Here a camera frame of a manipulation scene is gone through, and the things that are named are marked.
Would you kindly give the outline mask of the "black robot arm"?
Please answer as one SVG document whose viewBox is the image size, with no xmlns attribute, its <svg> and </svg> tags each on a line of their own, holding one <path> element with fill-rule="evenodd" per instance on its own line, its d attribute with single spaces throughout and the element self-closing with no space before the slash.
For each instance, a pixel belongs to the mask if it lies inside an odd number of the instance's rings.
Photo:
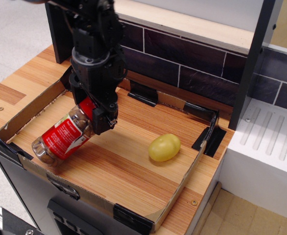
<svg viewBox="0 0 287 235">
<path fill-rule="evenodd" d="M 118 119 L 117 86 L 128 67 L 120 41 L 124 26 L 112 0 L 46 0 L 61 9 L 72 34 L 70 90 L 76 104 L 89 97 L 95 108 L 91 126 L 100 135 L 113 129 Z"/>
</svg>

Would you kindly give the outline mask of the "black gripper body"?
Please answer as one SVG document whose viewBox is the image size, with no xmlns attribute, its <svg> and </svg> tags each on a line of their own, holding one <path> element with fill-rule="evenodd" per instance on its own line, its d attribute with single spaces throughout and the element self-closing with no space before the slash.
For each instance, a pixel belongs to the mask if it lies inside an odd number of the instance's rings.
<svg viewBox="0 0 287 235">
<path fill-rule="evenodd" d="M 72 74 L 69 77 L 70 86 L 83 88 L 96 104 L 118 118 L 117 86 L 125 78 L 128 69 L 122 59 L 112 58 L 107 62 L 96 65 L 70 60 Z"/>
</svg>

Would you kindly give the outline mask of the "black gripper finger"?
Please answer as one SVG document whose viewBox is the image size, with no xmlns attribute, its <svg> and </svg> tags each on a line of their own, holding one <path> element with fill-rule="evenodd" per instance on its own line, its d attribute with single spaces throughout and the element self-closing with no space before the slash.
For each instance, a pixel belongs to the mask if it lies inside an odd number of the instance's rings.
<svg viewBox="0 0 287 235">
<path fill-rule="evenodd" d="M 115 126 L 115 117 L 103 108 L 92 110 L 92 127 L 95 134 L 100 135 Z"/>
<path fill-rule="evenodd" d="M 87 97 L 90 98 L 90 96 L 87 94 L 87 92 L 79 86 L 78 87 L 77 86 L 71 86 L 71 92 L 73 94 L 73 98 L 74 98 L 76 105 L 80 104 Z"/>
</svg>

